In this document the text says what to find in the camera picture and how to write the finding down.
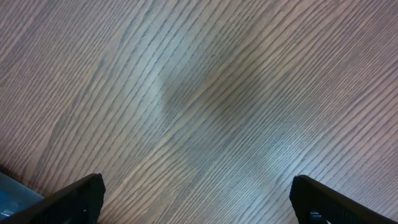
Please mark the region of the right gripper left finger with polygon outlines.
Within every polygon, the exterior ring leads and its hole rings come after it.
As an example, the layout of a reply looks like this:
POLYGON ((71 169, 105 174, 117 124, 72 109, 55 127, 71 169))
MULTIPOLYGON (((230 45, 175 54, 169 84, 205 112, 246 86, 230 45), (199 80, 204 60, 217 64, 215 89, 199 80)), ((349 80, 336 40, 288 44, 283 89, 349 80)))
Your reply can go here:
POLYGON ((106 191, 101 174, 86 177, 44 197, 41 201, 1 223, 71 223, 95 224, 98 222, 106 191))

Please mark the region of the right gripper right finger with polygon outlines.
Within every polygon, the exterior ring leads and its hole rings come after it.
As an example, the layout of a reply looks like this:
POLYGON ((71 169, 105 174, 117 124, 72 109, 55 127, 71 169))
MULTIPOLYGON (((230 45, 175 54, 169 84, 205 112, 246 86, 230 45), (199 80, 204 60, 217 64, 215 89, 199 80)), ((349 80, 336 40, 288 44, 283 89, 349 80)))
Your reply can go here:
POLYGON ((289 199, 300 224, 397 224, 307 175, 293 178, 289 199))

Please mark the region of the clear plastic storage bin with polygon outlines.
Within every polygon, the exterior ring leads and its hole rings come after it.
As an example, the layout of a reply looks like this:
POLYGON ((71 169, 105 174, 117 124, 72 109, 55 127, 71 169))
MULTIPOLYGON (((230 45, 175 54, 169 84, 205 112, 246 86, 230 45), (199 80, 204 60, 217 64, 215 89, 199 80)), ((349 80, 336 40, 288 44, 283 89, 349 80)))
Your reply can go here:
POLYGON ((44 198, 3 173, 1 173, 0 178, 2 220, 35 205, 44 198))

